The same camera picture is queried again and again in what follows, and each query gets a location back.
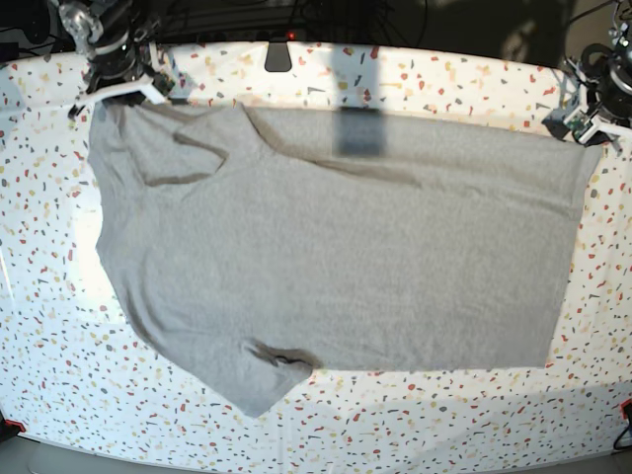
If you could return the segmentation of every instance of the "dark background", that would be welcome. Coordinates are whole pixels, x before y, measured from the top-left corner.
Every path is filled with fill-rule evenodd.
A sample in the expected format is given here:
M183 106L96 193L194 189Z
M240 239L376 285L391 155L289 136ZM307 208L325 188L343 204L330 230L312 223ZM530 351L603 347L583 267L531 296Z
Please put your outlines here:
M108 4L112 0L93 0ZM558 66L606 42L612 7L574 24L595 0L136 0L163 19L159 41L297 40L420 47ZM0 2L0 42L20 56L71 50L46 0Z

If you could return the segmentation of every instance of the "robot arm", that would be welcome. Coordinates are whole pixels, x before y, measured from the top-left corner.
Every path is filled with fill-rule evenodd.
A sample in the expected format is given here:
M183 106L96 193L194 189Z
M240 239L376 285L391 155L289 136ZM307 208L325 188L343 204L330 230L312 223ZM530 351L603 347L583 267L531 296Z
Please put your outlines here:
M73 37L78 53L88 59L87 89L69 113L74 119L86 104L121 96L134 105L148 99L154 104L167 101L174 83L158 72L156 45L149 39L160 22L156 17L141 19L132 0L111 2L97 15L78 0L50 0L59 11L64 29Z

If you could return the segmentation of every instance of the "terrazzo table surface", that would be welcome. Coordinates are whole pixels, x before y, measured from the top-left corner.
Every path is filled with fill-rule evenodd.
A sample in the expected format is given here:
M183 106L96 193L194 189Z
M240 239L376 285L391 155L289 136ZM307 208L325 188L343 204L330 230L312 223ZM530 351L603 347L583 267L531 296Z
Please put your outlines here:
M203 106L369 107L546 134L559 71L388 47L266 43L165 53L174 97ZM92 109L73 54L0 70L0 405L28 436L136 462L253 473L473 472L610 450L632 395L630 147L603 148L545 368L319 370L258 420L145 347L95 243Z

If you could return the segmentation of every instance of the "black clip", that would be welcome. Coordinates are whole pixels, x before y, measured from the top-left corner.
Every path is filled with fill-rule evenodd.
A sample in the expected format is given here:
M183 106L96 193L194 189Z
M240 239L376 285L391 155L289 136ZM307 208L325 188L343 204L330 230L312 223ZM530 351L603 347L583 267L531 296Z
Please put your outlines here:
M11 422L4 420L0 416L0 442L8 441L12 437L17 436L20 433L25 432L24 425L20 422Z
M288 72L292 68L286 39L271 39L264 67L268 72Z

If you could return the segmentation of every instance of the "t-shirt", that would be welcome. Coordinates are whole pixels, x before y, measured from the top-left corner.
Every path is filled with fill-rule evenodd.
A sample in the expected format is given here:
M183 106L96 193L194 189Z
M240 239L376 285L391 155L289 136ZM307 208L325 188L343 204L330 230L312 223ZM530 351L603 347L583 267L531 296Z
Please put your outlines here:
M99 107L135 332L249 416L313 368L542 366L598 149L363 112Z

